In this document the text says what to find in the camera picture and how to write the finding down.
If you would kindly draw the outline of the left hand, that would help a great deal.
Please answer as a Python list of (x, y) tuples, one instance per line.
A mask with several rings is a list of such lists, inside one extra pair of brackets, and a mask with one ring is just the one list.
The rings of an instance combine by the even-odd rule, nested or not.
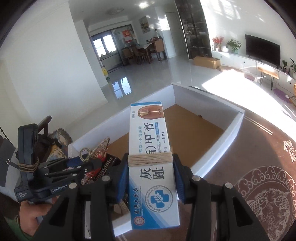
[(58, 198), (59, 196), (53, 197), (51, 204), (29, 204), (27, 200), (21, 202), (19, 213), (21, 230), (32, 237), (39, 227), (37, 218), (47, 215), (47, 213), (52, 208), (53, 204), (55, 204)]

